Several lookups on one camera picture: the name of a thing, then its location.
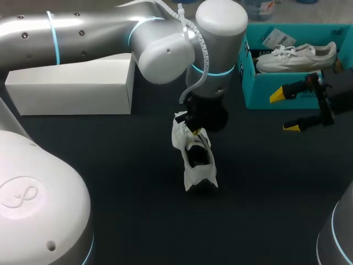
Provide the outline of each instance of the white box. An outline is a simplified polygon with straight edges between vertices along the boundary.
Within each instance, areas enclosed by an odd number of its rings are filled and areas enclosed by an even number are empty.
[[[131,54],[12,71],[6,89],[21,115],[131,114]]]

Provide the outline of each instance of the paper tag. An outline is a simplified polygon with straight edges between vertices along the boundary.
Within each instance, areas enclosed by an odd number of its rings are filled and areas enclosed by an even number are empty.
[[[264,40],[263,45],[274,50],[276,45],[283,45],[284,47],[294,46],[296,41],[296,39],[290,37],[282,31],[274,29]]]
[[[270,15],[275,11],[274,0],[268,2],[262,2],[260,8],[260,15]]]

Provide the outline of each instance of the white shoe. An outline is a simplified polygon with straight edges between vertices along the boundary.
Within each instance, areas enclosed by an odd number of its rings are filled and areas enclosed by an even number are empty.
[[[175,117],[186,112],[179,112]],[[185,122],[177,123],[173,120],[172,143],[181,151],[184,159],[184,185],[188,191],[192,185],[197,185],[204,179],[208,179],[216,187],[216,165],[211,151],[210,139],[205,129],[201,129],[198,135],[193,135]]]
[[[311,72],[332,66],[336,57],[334,42],[323,47],[309,44],[297,48],[280,45],[271,54],[258,57],[256,69],[261,73]]]

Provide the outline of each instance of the shoelace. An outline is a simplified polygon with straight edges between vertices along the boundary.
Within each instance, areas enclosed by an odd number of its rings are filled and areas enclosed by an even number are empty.
[[[278,55],[279,59],[284,59],[286,56],[290,57],[291,55],[297,55],[296,48],[294,46],[284,47],[283,45],[277,45],[277,47],[279,47],[279,49],[275,49],[272,54],[275,56]]]

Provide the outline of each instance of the blue led ring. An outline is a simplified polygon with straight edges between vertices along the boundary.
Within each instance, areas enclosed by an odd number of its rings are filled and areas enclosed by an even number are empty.
[[[83,261],[82,265],[85,265],[85,264],[86,264],[86,262],[87,262],[87,260],[88,260],[88,258],[89,258],[89,256],[90,256],[90,254],[91,254],[91,252],[92,252],[92,249],[93,249],[93,242],[94,242],[94,235],[93,235],[93,238],[92,238],[92,244],[91,244],[91,246],[90,246],[90,249],[89,249],[89,252],[88,252],[88,254],[87,254],[87,257],[86,257],[86,259]]]
[[[48,18],[49,18],[49,23],[50,23],[50,27],[51,27],[51,33],[53,34],[53,42],[54,42],[55,54],[56,54],[56,64],[59,65],[60,64],[59,45],[57,43],[56,31],[55,31],[55,28],[53,26],[52,14],[50,13],[50,11],[47,11],[46,13],[47,13]]]
[[[335,243],[337,245],[338,250],[341,252],[342,256],[344,257],[344,259],[348,262],[349,265],[353,265],[353,263],[349,260],[349,258],[347,257],[347,255],[344,253],[343,249],[341,248],[340,244],[338,243],[338,240],[336,238],[336,234],[335,234],[335,230],[333,228],[333,216],[335,215],[335,210],[337,207],[338,203],[335,206],[335,209],[333,209],[332,212],[332,218],[331,218],[331,228],[332,228],[332,235],[333,235],[333,239],[335,240]]]
[[[203,70],[198,69],[195,65],[192,65],[192,67],[193,67],[197,72],[199,72],[199,73],[204,73]],[[208,76],[226,76],[226,75],[230,74],[230,73],[234,70],[235,67],[236,67],[236,66],[234,65],[234,66],[232,67],[232,69],[230,69],[230,70],[227,71],[227,72],[223,72],[223,73],[208,73],[207,75],[208,75]]]
[[[145,22],[147,22],[147,21],[152,21],[152,20],[165,20],[165,19],[164,19],[164,18],[158,18],[158,17],[150,17],[150,18],[146,18],[145,20],[140,20],[140,21],[135,25],[135,27],[132,29],[132,31],[130,32],[129,39],[127,40],[127,44],[129,45],[129,47],[130,47],[130,40],[131,40],[132,33],[133,33],[139,26],[141,26],[143,23],[145,23]]]

